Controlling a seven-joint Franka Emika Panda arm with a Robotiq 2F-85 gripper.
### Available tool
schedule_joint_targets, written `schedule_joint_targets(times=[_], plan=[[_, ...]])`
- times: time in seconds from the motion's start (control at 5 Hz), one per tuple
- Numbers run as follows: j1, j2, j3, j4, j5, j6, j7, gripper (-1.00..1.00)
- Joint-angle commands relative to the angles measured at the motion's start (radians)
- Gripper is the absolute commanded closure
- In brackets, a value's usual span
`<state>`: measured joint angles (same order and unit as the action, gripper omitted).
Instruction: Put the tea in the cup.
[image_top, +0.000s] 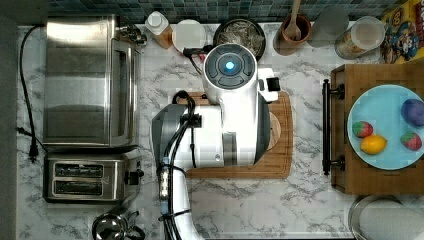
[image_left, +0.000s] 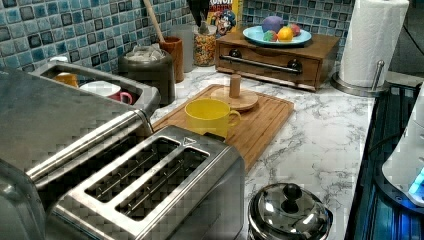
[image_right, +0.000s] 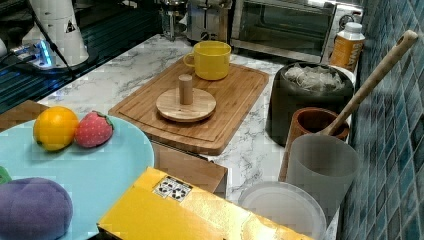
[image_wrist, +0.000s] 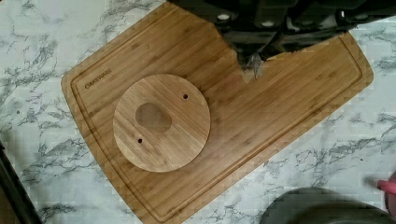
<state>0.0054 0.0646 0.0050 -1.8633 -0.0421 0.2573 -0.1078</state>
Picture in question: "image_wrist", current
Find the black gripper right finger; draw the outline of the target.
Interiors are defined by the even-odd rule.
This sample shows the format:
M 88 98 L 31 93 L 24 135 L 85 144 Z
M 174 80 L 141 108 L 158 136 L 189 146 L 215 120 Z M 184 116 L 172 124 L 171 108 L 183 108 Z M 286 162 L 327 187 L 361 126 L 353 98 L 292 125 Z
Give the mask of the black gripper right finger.
M 298 51 L 343 33 L 345 11 L 334 7 L 294 8 L 264 48 L 264 59 Z

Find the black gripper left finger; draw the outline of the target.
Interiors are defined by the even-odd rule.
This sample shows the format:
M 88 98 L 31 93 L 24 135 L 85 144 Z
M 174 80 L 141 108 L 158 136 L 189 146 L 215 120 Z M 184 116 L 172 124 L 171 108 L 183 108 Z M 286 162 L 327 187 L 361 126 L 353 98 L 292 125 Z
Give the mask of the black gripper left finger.
M 275 35 L 275 19 L 256 6 L 240 6 L 232 12 L 221 12 L 215 22 L 223 39 L 236 52 L 242 70 L 259 70 L 264 59 L 260 52 Z

